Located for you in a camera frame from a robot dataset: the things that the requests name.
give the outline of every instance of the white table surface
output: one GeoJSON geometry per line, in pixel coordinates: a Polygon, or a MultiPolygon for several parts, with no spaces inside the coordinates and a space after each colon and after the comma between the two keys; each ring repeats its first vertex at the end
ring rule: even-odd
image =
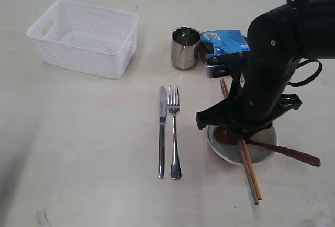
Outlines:
{"type": "MultiPolygon", "coordinates": [[[[208,147],[195,114],[222,99],[201,62],[170,63],[171,32],[240,29],[286,0],[73,0],[137,13],[138,47],[124,76],[109,80],[50,66],[25,36],[56,0],[0,0],[0,226],[335,226],[334,60],[311,84],[288,88],[303,105],[274,122],[279,144],[322,160],[280,154],[255,168],[263,200],[252,203],[243,167],[208,147]],[[159,86],[178,84],[183,177],[158,180],[159,86]]],[[[302,80],[314,66],[298,70],[302,80]]]]}

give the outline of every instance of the metal cup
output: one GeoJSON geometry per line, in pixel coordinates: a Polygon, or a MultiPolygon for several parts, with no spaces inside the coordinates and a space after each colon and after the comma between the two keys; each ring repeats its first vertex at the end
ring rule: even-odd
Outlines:
{"type": "Polygon", "coordinates": [[[197,64],[200,33],[191,27],[179,27],[172,33],[171,62],[179,69],[197,64]]]}

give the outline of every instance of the wooden spoon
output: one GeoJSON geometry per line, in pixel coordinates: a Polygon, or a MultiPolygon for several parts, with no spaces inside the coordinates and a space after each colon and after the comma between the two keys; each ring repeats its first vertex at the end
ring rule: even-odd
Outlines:
{"type": "MultiPolygon", "coordinates": [[[[229,140],[225,127],[217,127],[214,130],[213,134],[214,134],[215,139],[218,140],[221,143],[236,144],[236,143],[231,142],[229,140]]],[[[304,152],[289,149],[287,147],[280,147],[280,146],[276,146],[276,145],[270,145],[270,144],[266,144],[266,143],[253,141],[251,139],[245,139],[245,143],[250,144],[250,145],[263,147],[265,149],[281,153],[283,155],[289,156],[293,159],[302,161],[304,163],[307,163],[307,164],[310,164],[310,165],[313,165],[313,166],[316,166],[316,167],[320,167],[320,165],[321,165],[321,160],[319,158],[317,158],[315,156],[312,156],[312,155],[309,155],[309,154],[306,154],[304,152]]]]}

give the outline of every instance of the fork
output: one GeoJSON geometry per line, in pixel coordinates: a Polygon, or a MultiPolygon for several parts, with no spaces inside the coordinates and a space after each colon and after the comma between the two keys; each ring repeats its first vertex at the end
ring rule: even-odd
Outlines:
{"type": "Polygon", "coordinates": [[[173,116],[173,147],[172,147],[172,161],[171,161],[171,178],[178,180],[182,177],[180,169],[178,146],[177,146],[177,127],[176,115],[180,109],[179,89],[178,86],[169,86],[169,94],[167,95],[167,110],[173,116]]]}

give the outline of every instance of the basket handle hole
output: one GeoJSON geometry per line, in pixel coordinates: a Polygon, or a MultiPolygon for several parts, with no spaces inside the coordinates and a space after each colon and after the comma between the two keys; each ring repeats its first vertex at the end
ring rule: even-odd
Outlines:
{"type": "Polygon", "coordinates": [[[48,23],[41,30],[42,35],[43,36],[46,35],[51,30],[53,25],[54,25],[54,19],[49,20],[48,23]]]}

